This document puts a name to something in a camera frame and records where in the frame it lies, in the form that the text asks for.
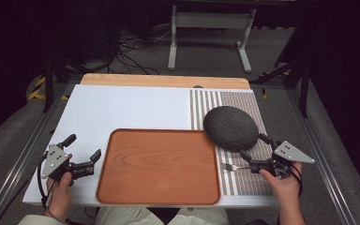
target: hand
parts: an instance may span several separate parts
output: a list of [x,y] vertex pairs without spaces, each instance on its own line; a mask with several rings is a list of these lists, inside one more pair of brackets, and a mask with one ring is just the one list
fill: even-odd
[[[302,163],[294,162],[293,166],[301,174]],[[294,174],[298,175],[295,168],[292,168],[292,171]],[[284,179],[277,179],[266,170],[260,170],[260,174],[262,175],[262,178],[267,181],[277,199],[279,205],[280,224],[305,224],[300,210],[300,185],[297,180],[293,176],[289,176]]]
[[52,200],[49,205],[49,210],[45,211],[44,216],[50,218],[58,218],[62,221],[65,221],[68,217],[68,212],[71,207],[71,191],[69,189],[69,184],[72,180],[72,174],[70,172],[64,173],[63,177],[60,180],[60,183],[54,182],[50,177],[47,181],[48,190],[51,186],[52,188]]

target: aluminum rail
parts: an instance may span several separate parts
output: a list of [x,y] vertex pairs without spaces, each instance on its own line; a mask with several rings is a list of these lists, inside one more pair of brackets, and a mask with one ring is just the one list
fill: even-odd
[[298,96],[295,94],[294,90],[286,90],[289,99],[291,100],[292,107],[297,115],[297,119],[302,126],[303,131],[306,133],[309,143],[312,149],[313,158],[317,163],[318,169],[321,173],[326,188],[332,198],[332,201],[337,209],[337,213],[341,219],[342,224],[356,224],[353,214],[346,203],[346,200],[341,193],[341,190],[338,185],[338,181],[332,173],[332,170],[329,167],[328,162],[325,159],[323,150],[320,147],[320,144],[315,137],[314,131],[309,124],[309,121],[303,117],[299,110],[299,100]]
[[24,149],[20,153],[11,171],[7,174],[5,183],[0,189],[0,215],[6,207],[6,204],[8,203],[11,194],[14,192],[15,187],[22,178],[25,167],[27,166],[31,156],[34,154],[36,146],[39,143],[41,133],[46,127],[47,122],[51,118],[55,107],[60,101],[61,96],[64,95],[67,86],[68,85],[64,83],[57,84],[57,89],[54,93],[55,98],[53,100],[51,108],[40,116],[37,125],[32,132],[30,138],[28,139]]

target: metal stand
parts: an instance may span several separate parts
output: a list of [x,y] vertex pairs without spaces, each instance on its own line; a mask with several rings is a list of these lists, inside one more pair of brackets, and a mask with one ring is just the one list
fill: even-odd
[[168,70],[174,70],[177,52],[177,27],[197,27],[197,28],[227,28],[243,29],[244,36],[241,41],[237,41],[237,49],[241,57],[242,66],[246,73],[251,72],[245,47],[247,45],[250,29],[256,14],[256,9],[252,9],[249,14],[222,14],[222,13],[193,13],[177,12],[176,6],[172,7],[172,43],[169,52]]
[[307,118],[307,97],[308,97],[308,81],[309,81],[309,67],[306,60],[291,62],[285,66],[270,72],[263,73],[262,76],[255,81],[249,81],[252,84],[263,84],[276,76],[290,70],[288,77],[283,82],[285,89],[293,89],[300,79],[302,79],[299,109],[303,116]]
[[46,102],[43,112],[47,112],[53,104],[53,74],[60,83],[67,83],[70,79],[66,65],[72,66],[83,74],[91,73],[89,69],[83,67],[59,54],[49,54],[45,63],[45,85]]

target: sleeve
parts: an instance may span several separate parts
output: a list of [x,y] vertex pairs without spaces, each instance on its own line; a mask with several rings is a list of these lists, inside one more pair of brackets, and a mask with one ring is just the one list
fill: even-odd
[[66,223],[57,221],[52,217],[45,217],[45,216],[40,216],[40,215],[27,215],[19,223],[19,225],[35,225],[35,224],[38,224],[38,225],[63,225]]

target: gray striped mat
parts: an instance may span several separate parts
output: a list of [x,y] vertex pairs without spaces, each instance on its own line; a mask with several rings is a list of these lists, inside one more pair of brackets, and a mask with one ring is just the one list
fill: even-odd
[[[220,91],[220,90],[190,90],[191,129],[203,129],[204,116],[218,106],[234,106],[248,113],[256,122],[259,132],[266,133],[263,120],[252,90]],[[227,172],[221,169],[221,163],[231,163],[238,166],[248,165],[239,154],[229,153],[216,147],[217,167],[222,195],[262,196],[272,195],[269,186],[259,174],[249,170]],[[261,140],[249,150],[254,159],[271,157],[269,145]]]

